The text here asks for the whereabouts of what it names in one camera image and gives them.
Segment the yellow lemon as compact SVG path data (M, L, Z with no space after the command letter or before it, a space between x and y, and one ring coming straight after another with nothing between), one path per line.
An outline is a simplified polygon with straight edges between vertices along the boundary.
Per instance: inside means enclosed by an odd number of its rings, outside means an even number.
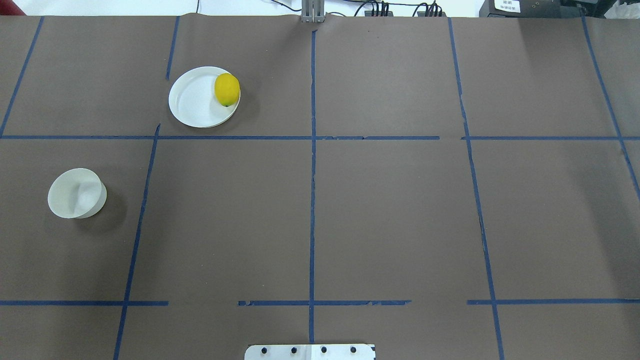
M241 96L240 82L231 73L222 73L215 78L214 96L217 102L224 107L235 105Z

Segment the white plate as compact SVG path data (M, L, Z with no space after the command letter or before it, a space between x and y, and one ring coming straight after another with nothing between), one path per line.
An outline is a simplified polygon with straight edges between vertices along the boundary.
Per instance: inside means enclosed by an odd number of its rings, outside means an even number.
M242 98L229 107L220 105L214 95L218 75L230 73L215 66L201 66L180 75L167 98L170 112L183 125L193 128L212 128L226 122L236 112Z

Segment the white bowl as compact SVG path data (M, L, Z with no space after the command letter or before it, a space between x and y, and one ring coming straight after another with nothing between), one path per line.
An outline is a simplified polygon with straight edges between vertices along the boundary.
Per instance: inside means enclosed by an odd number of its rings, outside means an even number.
M48 207L63 219L86 219L106 203L108 192L98 174L87 168L73 168L59 175L47 194Z

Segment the brown paper table cover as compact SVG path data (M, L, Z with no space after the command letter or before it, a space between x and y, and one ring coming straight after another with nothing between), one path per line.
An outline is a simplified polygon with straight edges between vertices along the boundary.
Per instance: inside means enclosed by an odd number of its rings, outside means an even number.
M3 360L639 358L638 20L3 16L0 152Z

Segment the black box with label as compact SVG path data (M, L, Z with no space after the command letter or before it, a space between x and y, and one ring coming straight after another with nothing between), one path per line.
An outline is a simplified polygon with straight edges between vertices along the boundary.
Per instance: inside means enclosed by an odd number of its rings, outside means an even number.
M580 18L578 7L562 0L485 0L478 10L480 18Z

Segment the aluminium frame post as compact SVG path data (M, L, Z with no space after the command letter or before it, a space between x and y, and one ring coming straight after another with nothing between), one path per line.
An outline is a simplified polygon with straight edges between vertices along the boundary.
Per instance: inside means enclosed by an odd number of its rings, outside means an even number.
M324 23L326 19L324 0L302 0L301 1L301 22L302 23Z

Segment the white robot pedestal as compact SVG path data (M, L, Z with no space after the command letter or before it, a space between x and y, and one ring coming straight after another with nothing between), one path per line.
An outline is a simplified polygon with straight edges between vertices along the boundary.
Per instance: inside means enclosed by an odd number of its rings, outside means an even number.
M247 347L245 360L375 360L374 344L256 344Z

